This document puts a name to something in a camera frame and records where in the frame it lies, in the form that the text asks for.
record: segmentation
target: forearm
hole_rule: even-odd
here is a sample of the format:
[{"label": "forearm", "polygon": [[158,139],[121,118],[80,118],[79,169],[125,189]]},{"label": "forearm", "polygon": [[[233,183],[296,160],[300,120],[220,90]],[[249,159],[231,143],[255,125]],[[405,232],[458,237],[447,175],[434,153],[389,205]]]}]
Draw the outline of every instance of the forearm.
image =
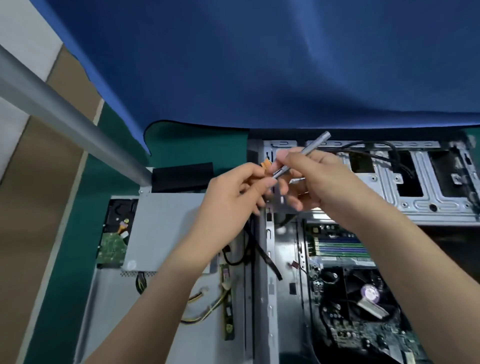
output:
[{"label": "forearm", "polygon": [[188,301],[206,266],[182,242],[105,341],[87,359],[93,363],[164,363]]},{"label": "forearm", "polygon": [[418,226],[382,204],[356,232],[412,323],[427,354],[439,363],[480,357],[480,286]]}]

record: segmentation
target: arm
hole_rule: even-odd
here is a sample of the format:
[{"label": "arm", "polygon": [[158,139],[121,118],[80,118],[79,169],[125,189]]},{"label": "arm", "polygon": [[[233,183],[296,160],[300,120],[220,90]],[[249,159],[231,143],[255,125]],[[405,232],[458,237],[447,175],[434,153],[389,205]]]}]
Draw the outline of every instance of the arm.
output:
[{"label": "arm", "polygon": [[194,283],[250,214],[259,213],[262,195],[274,184],[252,163],[212,179],[187,237],[86,363],[164,363]]},{"label": "arm", "polygon": [[429,357],[437,364],[478,363],[480,285],[334,155],[284,151],[277,159],[271,172],[282,164],[293,168],[280,181],[288,203],[299,211],[320,207],[360,238]]}]

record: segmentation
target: motherboard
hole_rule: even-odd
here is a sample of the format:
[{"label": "motherboard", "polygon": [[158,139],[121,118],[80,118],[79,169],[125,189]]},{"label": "motherboard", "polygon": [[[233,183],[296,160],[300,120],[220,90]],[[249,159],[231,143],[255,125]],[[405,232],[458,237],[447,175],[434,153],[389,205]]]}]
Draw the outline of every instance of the motherboard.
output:
[{"label": "motherboard", "polygon": [[336,224],[307,224],[313,342],[399,363],[430,363],[407,317],[357,237]]}]

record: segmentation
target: cooler fan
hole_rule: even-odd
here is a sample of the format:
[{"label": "cooler fan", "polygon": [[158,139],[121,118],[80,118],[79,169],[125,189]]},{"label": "cooler fan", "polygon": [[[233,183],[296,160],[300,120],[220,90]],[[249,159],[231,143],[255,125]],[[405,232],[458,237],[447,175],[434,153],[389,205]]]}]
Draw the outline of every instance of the cooler fan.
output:
[{"label": "cooler fan", "polygon": [[345,275],[352,320],[385,321],[398,311],[390,289],[375,269],[353,269]]}]

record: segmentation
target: hand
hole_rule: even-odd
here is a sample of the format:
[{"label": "hand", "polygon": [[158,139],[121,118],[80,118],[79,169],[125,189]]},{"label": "hand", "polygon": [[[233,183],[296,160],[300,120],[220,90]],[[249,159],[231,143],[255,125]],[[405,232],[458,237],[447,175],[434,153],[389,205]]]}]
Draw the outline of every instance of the hand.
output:
[{"label": "hand", "polygon": [[191,241],[206,254],[209,261],[231,242],[247,222],[251,213],[258,215],[265,206],[262,195],[277,181],[265,177],[259,165],[246,163],[218,177],[208,184],[204,200],[189,232]]},{"label": "hand", "polygon": [[[320,207],[345,229],[355,232],[368,214],[381,213],[390,205],[364,184],[340,158],[314,150],[308,156],[298,153],[301,148],[281,149],[268,169],[274,173],[283,165],[291,169],[278,179],[280,193],[297,211]],[[290,183],[293,178],[302,178]]]}]

